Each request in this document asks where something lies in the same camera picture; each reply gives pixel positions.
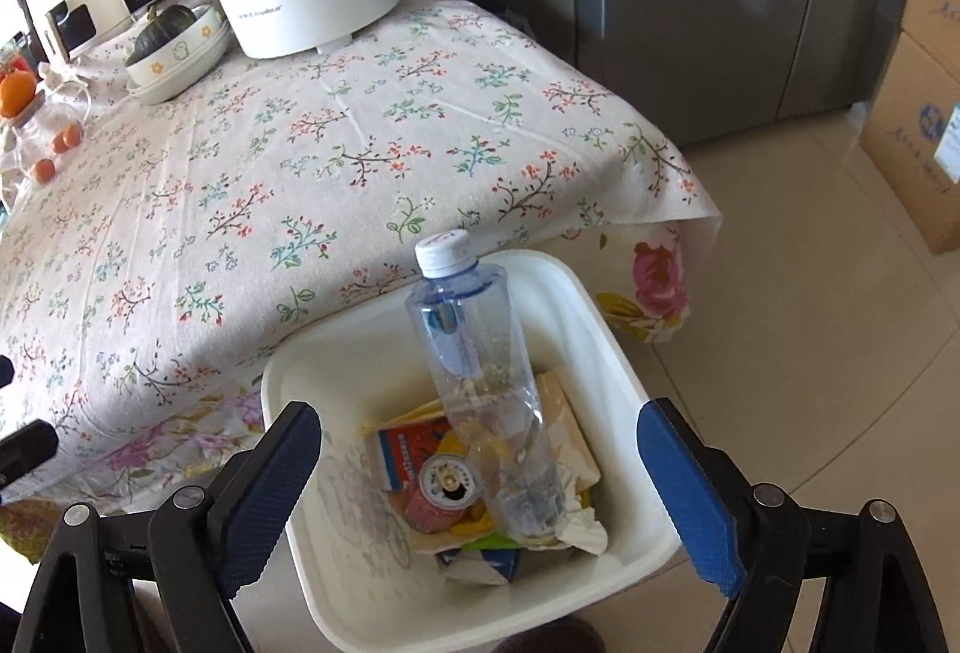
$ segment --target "trash can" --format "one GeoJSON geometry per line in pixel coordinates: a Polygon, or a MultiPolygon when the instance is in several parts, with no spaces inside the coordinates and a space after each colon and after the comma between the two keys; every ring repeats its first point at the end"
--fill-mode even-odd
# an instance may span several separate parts
{"type": "Polygon", "coordinates": [[[514,582],[448,582],[411,551],[368,472],[361,430],[437,394],[403,301],[409,287],[305,327],[264,373],[267,425],[288,402],[320,414],[320,460],[287,523],[296,573],[320,630],[349,653],[448,653],[516,634],[659,570],[680,540],[637,453],[647,402],[603,317],[567,266],[532,251],[507,269],[534,372],[555,370],[603,478],[592,490],[607,552],[525,552],[514,582]]]}

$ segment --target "small orange fruit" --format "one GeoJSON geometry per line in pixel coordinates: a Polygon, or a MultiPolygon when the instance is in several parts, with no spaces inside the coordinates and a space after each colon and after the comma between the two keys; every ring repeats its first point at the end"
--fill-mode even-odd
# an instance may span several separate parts
{"type": "Polygon", "coordinates": [[[0,81],[0,116],[13,119],[30,105],[37,93],[37,81],[27,71],[13,71],[0,81]]]}
{"type": "Polygon", "coordinates": [[[76,122],[70,122],[68,127],[64,127],[61,130],[61,136],[64,137],[64,143],[66,143],[67,148],[74,148],[74,146],[80,146],[80,140],[83,139],[83,130],[80,129],[80,126],[76,122]]]}
{"type": "Polygon", "coordinates": [[[37,160],[37,164],[34,166],[34,178],[37,180],[37,184],[46,184],[55,175],[56,166],[53,160],[48,160],[45,157],[42,160],[37,160]]]}

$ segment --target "white bowl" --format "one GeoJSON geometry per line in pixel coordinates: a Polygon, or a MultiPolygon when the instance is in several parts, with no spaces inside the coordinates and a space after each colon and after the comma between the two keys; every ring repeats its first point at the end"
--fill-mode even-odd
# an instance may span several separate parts
{"type": "Polygon", "coordinates": [[[197,21],[189,28],[139,62],[127,66],[127,73],[136,84],[144,87],[160,79],[184,63],[184,60],[189,60],[190,55],[206,46],[216,35],[223,22],[217,7],[200,5],[193,12],[197,15],[197,21]]]}
{"type": "Polygon", "coordinates": [[[233,31],[227,23],[220,26],[209,41],[193,52],[189,59],[174,66],[149,84],[140,86],[132,79],[127,82],[127,92],[144,105],[156,105],[176,97],[187,87],[200,81],[213,70],[233,43],[233,31]]]}

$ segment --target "trash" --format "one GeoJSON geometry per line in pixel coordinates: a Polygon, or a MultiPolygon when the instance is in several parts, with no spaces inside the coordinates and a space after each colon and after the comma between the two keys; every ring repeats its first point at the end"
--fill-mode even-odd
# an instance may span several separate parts
{"type": "Polygon", "coordinates": [[[382,490],[403,490],[435,455],[450,431],[448,420],[434,415],[398,426],[380,426],[367,436],[371,476],[382,490]]]}
{"type": "Polygon", "coordinates": [[[519,543],[550,543],[563,489],[507,271],[478,262],[462,229],[417,242],[416,261],[407,312],[491,516],[519,543]]]}
{"type": "Polygon", "coordinates": [[[440,572],[448,580],[505,586],[517,574],[518,549],[445,550],[437,554],[440,572]]]}
{"type": "Polygon", "coordinates": [[[536,377],[536,390],[563,488],[563,511],[558,517],[556,537],[539,544],[524,546],[496,530],[485,501],[480,498],[482,488],[464,461],[469,453],[467,445],[460,442],[442,415],[438,417],[443,412],[440,402],[430,402],[368,431],[367,450],[373,477],[390,478],[381,487],[390,490],[386,495],[391,508],[409,526],[411,548],[445,558],[443,575],[450,579],[484,585],[509,582],[512,571],[506,577],[506,573],[491,575],[491,565],[484,565],[484,559],[503,562],[502,557],[488,553],[576,547],[601,555],[607,550],[607,531],[596,519],[589,495],[589,489],[600,481],[600,469],[566,399],[560,376],[552,370],[541,373],[536,377]],[[397,488],[400,477],[404,478],[403,490],[397,488]],[[453,559],[450,554],[456,553],[461,556],[453,559]],[[467,560],[466,553],[474,555],[467,560]]]}
{"type": "Polygon", "coordinates": [[[479,498],[480,484],[459,455],[439,452],[407,485],[403,519],[416,531],[433,534],[448,529],[479,498]]]}

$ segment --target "metal screw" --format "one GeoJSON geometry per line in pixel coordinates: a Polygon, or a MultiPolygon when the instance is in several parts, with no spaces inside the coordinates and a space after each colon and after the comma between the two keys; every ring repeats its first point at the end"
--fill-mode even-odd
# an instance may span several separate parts
{"type": "Polygon", "coordinates": [[[74,504],[64,513],[64,523],[67,525],[80,525],[85,523],[90,517],[90,508],[85,504],[74,504]]]}
{"type": "Polygon", "coordinates": [[[893,504],[878,498],[870,502],[870,517],[878,523],[892,523],[896,520],[896,510],[893,504]]]}
{"type": "Polygon", "coordinates": [[[192,510],[203,503],[203,488],[199,485],[188,485],[174,493],[174,506],[179,510],[192,510]]]}
{"type": "Polygon", "coordinates": [[[761,482],[754,487],[754,498],[757,504],[762,504],[764,507],[779,507],[784,503],[786,495],[776,485],[761,482]]]}

